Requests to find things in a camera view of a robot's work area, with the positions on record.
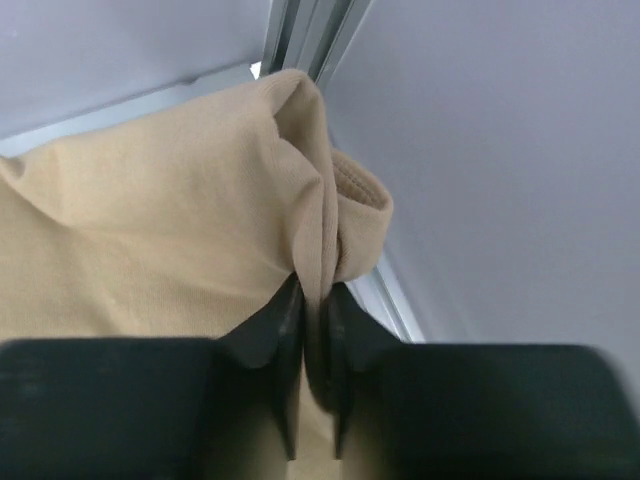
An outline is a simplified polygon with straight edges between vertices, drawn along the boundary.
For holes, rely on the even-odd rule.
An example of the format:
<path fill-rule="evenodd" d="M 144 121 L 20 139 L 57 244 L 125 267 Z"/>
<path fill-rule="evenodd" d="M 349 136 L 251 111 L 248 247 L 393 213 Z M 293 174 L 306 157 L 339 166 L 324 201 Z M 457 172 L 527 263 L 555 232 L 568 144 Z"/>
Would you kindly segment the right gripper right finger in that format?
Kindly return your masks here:
<path fill-rule="evenodd" d="M 324 340 L 345 479 L 635 479 L 639 423 L 584 345 L 408 343 L 334 286 Z"/>

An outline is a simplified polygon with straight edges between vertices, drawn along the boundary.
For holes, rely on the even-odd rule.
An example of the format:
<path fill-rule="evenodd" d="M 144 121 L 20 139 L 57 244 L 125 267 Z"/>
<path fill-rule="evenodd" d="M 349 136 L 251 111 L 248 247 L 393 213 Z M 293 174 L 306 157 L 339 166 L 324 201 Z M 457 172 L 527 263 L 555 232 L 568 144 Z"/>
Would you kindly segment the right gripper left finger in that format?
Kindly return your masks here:
<path fill-rule="evenodd" d="M 296 456 L 296 278 L 217 338 L 1 346 L 5 479 L 282 479 Z"/>

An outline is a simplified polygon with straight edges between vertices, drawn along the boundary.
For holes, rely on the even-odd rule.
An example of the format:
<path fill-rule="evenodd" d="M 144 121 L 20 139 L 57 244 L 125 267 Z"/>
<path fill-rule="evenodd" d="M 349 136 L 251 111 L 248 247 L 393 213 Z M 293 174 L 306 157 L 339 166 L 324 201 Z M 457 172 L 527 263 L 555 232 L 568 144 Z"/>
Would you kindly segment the beige t shirt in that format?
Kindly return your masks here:
<path fill-rule="evenodd" d="M 298 70 L 1 161 L 1 336 L 229 333 L 296 274 L 309 327 L 291 479 L 336 479 L 319 315 L 376 265 L 384 185 Z"/>

